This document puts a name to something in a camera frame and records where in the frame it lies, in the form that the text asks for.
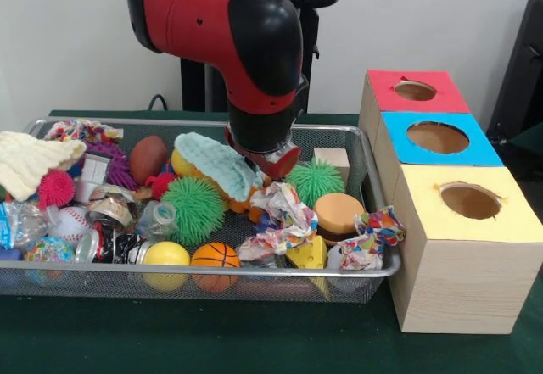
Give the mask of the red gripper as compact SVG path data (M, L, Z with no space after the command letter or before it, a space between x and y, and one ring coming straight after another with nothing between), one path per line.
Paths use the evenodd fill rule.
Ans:
M225 137L235 151L245 157L245 161L258 166L272 180L284 178L298 163L301 149L292 141L292 132L287 134L286 142L279 149L269 153L256 153L242 148L233 138L229 124L225 127Z

